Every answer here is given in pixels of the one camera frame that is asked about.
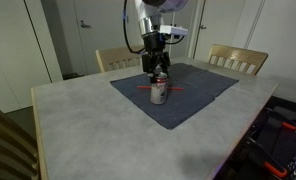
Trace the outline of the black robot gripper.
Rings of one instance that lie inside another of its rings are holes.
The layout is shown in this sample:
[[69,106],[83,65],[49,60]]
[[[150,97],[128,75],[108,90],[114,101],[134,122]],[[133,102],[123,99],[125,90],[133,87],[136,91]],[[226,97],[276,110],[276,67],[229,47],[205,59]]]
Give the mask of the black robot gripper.
[[148,33],[143,36],[146,54],[142,56],[143,71],[149,73],[151,83],[157,82],[157,74],[154,72],[160,66],[162,73],[169,77],[170,66],[169,53],[165,52],[165,37],[161,33]]

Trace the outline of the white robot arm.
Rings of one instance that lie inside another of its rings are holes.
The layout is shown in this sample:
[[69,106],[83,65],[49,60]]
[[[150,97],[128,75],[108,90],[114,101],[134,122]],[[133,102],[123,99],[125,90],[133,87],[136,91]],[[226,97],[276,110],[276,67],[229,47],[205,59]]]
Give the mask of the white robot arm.
[[188,30],[175,25],[165,25],[162,14],[183,9],[188,0],[135,0],[138,23],[146,53],[142,56],[143,71],[156,83],[168,76],[169,53],[165,46],[170,36],[183,39]]

